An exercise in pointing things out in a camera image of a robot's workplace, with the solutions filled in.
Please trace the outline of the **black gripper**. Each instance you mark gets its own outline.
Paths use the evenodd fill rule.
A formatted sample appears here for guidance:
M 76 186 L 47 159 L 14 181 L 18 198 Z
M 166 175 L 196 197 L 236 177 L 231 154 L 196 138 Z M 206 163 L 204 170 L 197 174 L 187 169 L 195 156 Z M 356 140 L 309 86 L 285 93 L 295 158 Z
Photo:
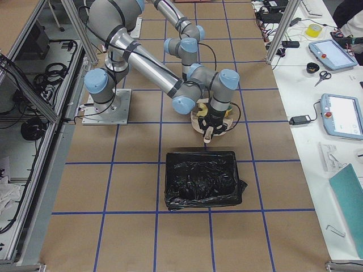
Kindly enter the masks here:
M 221 135 L 224 132 L 230 131 L 232 127 L 228 127 L 225 118 L 225 111 L 210 110 L 205 117 L 198 117 L 199 128 L 205 135 L 209 127 L 212 128 L 212 135 Z

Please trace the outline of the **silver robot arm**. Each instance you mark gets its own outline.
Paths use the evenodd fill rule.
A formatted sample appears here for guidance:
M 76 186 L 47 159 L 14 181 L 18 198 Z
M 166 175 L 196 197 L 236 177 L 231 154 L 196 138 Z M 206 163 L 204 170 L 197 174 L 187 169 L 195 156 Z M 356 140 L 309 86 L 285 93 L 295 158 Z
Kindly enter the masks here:
M 189 114 L 209 92 L 207 114 L 198 118 L 199 128 L 212 136 L 230 130 L 224 120 L 239 74 L 230 69 L 211 70 L 197 62 L 199 42 L 205 38 L 202 26 L 192 24 L 171 1 L 153 1 L 158 10 L 178 31 L 179 37 L 167 39 L 164 51 L 181 59 L 179 78 L 130 36 L 139 15 L 145 9 L 143 1 L 94 1 L 89 8 L 87 29 L 107 48 L 108 55 L 99 87 L 88 87 L 92 95 L 104 94 L 112 76 L 124 78 L 130 67 L 135 68 L 172 99 L 179 114 Z
M 205 37 L 202 26 L 194 25 L 179 11 L 171 1 L 151 1 L 178 32 L 178 38 L 170 38 L 164 42 L 164 52 L 181 59 L 182 77 L 187 79 L 191 66 L 198 60 L 198 43 Z

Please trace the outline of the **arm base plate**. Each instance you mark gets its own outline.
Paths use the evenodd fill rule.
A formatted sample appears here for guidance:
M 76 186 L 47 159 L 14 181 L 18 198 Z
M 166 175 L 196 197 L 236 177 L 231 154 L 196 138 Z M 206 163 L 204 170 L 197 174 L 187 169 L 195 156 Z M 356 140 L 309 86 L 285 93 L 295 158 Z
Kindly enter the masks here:
M 132 90 L 130 88 L 117 88 L 113 92 L 116 93 L 116 97 L 106 104 L 95 103 L 91 95 L 88 96 L 87 103 L 91 106 L 85 107 L 83 125 L 128 124 Z
M 130 32 L 130 36 L 133 39 L 139 39 L 141 34 L 141 27 L 142 27 L 142 17 L 138 17 L 136 20 L 135 28 Z

